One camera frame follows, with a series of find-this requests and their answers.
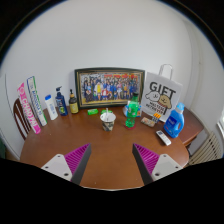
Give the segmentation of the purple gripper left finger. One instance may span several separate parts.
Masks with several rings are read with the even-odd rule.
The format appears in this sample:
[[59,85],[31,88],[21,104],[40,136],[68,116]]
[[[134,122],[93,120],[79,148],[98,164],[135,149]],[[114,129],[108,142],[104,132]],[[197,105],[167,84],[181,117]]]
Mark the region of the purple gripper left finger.
[[91,144],[88,143],[66,155],[56,154],[42,169],[79,185],[90,155]]

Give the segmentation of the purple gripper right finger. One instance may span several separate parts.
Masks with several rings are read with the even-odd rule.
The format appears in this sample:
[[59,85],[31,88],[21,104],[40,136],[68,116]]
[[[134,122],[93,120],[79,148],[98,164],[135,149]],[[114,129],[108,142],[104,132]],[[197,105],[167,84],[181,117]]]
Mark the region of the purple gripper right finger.
[[182,169],[168,154],[158,155],[136,143],[133,144],[132,153],[145,185]]

